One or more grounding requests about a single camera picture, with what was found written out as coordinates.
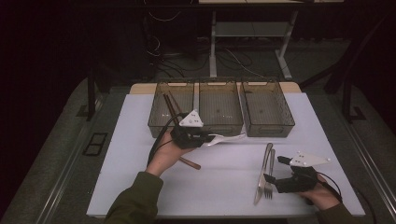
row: olive green jacket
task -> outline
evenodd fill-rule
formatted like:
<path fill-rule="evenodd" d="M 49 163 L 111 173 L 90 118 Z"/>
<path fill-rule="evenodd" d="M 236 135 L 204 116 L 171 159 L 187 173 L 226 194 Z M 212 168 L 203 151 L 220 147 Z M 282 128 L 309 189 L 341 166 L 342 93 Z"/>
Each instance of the olive green jacket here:
<path fill-rule="evenodd" d="M 106 224 L 152 223 L 157 215 L 157 201 L 163 181 L 146 172 L 140 172 L 132 186 L 123 191 L 108 210 Z M 317 212 L 320 224 L 359 223 L 343 204 Z"/>

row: transparent bin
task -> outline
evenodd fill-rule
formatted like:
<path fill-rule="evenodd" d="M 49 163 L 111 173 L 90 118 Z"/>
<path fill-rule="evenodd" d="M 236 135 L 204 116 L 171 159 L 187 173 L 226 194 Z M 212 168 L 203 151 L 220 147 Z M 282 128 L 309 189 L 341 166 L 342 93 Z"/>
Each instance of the transparent bin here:
<path fill-rule="evenodd" d="M 295 123 L 275 78 L 243 78 L 240 90 L 247 136 L 289 135 Z"/>
<path fill-rule="evenodd" d="M 204 131 L 225 136 L 241 133 L 244 121 L 233 77 L 200 79 L 199 116 L 204 123 Z"/>
<path fill-rule="evenodd" d="M 176 114 L 190 113 L 194 103 L 194 79 L 162 79 L 157 83 L 151 112 L 148 119 L 148 126 L 153 138 L 157 138 L 166 122 L 172 118 L 166 105 L 164 94 L 169 96 L 170 102 Z"/>

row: desk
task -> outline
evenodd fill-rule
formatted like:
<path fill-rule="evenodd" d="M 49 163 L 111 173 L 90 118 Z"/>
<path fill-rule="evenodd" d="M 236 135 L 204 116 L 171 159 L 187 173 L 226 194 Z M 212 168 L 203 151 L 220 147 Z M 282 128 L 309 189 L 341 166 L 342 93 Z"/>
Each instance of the desk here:
<path fill-rule="evenodd" d="M 125 98 L 106 158 L 99 174 L 87 215 L 104 217 L 110 205 L 129 188 L 139 171 L 145 169 L 155 141 L 148 121 L 154 84 L 136 84 Z M 267 143 L 274 143 L 277 156 L 293 157 L 298 150 L 331 158 L 315 167 L 340 187 L 346 208 L 363 216 L 347 177 L 335 157 L 307 96 L 295 83 L 281 83 L 296 122 L 287 138 L 245 138 L 238 142 L 200 147 L 185 158 L 202 165 L 197 171 L 177 162 L 162 175 L 163 190 L 158 217 L 302 217 L 313 216 L 315 208 L 296 194 L 277 193 L 273 200 L 253 200 Z M 275 162 L 274 176 L 289 177 L 290 168 Z"/>
<path fill-rule="evenodd" d="M 344 2 L 344 0 L 331 0 L 326 2 Z M 290 0 L 199 0 L 200 4 L 289 4 Z M 276 59 L 286 80 L 291 80 L 292 76 L 285 61 L 285 52 L 288 47 L 291 33 L 296 22 L 298 11 L 294 10 L 288 21 L 267 21 L 267 22 L 218 22 L 216 20 L 216 11 L 212 15 L 212 32 L 209 69 L 210 76 L 217 76 L 215 43 L 217 36 L 281 36 L 283 37 L 280 49 L 275 50 Z"/>

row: white desk leg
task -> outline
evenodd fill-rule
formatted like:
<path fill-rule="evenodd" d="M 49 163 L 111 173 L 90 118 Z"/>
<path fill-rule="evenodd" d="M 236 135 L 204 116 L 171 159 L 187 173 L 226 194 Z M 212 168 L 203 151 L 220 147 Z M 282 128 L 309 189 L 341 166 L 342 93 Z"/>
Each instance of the white desk leg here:
<path fill-rule="evenodd" d="M 288 47 L 289 44 L 291 33 L 294 28 L 294 23 L 296 22 L 297 14 L 298 11 L 293 11 L 293 13 L 291 14 L 290 22 L 288 24 L 288 27 L 286 28 L 286 33 L 283 36 L 282 46 L 280 47 L 280 49 L 275 50 L 277 61 L 279 63 L 280 69 L 282 69 L 283 77 L 286 80 L 291 80 L 292 76 L 288 68 L 288 65 L 286 64 L 284 56 L 285 56 L 286 48 Z"/>
<path fill-rule="evenodd" d="M 216 68 L 216 11 L 213 11 L 212 16 L 212 35 L 210 36 L 210 56 L 209 56 L 209 72 L 211 77 L 218 75 Z"/>

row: metal fork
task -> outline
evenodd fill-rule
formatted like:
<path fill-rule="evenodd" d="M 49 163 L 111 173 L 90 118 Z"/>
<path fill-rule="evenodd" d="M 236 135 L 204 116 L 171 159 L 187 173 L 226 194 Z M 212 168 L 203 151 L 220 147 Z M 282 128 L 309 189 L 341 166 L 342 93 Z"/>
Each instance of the metal fork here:
<path fill-rule="evenodd" d="M 272 148 L 271 149 L 271 159 L 270 159 L 270 171 L 268 175 L 272 175 L 272 172 L 274 170 L 274 159 L 275 159 L 275 150 Z M 264 185 L 264 196 L 265 198 L 272 199 L 272 184 L 269 182 L 265 182 Z"/>

